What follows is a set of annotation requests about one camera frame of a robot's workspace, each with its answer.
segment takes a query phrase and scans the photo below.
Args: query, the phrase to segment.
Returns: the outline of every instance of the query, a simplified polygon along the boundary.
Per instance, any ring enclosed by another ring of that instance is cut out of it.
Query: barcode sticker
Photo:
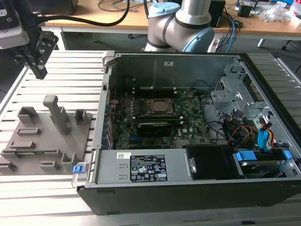
[[[172,67],[173,65],[174,65],[174,62],[173,62],[173,61],[165,61],[165,62],[164,62],[164,67],[166,67],[166,66]]]
[[[130,159],[131,153],[130,152],[118,152],[117,158],[118,159]]]

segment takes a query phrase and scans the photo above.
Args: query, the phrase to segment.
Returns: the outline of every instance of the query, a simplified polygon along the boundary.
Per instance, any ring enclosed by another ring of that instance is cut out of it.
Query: blue connector
[[[259,131],[258,133],[258,138],[257,138],[257,143],[258,146],[264,150],[264,152],[268,152],[268,148],[267,148],[267,142],[269,140],[269,133],[266,130],[263,131]]]

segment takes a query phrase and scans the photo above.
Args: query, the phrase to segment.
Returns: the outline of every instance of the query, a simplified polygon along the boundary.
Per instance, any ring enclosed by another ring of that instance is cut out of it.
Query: blue cable
[[[231,19],[231,18],[228,18],[231,22],[232,22],[232,25],[233,25],[233,34],[232,34],[232,37],[231,37],[231,40],[230,40],[230,43],[229,43],[229,46],[226,50],[226,53],[230,50],[232,44],[233,44],[233,38],[234,38],[234,34],[235,34],[235,24],[234,24],[234,21]]]

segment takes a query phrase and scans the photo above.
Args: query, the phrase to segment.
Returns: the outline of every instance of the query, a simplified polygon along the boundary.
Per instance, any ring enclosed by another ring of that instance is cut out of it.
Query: gray fixture
[[[45,96],[50,113],[21,108],[20,122],[0,153],[0,174],[70,174],[83,160],[92,114],[82,109],[66,113],[57,102],[57,96]]]

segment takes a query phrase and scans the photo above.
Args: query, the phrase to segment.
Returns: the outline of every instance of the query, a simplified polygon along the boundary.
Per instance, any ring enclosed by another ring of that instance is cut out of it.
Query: motherboard chip
[[[146,100],[148,106],[148,112],[146,115],[154,114],[173,114],[173,102],[171,99],[148,99]]]
[[[165,101],[154,101],[153,102],[153,108],[155,110],[155,113],[166,113],[167,112],[167,105]]]
[[[175,140],[174,144],[176,148],[182,148],[185,145],[190,145],[190,140],[188,139]]]

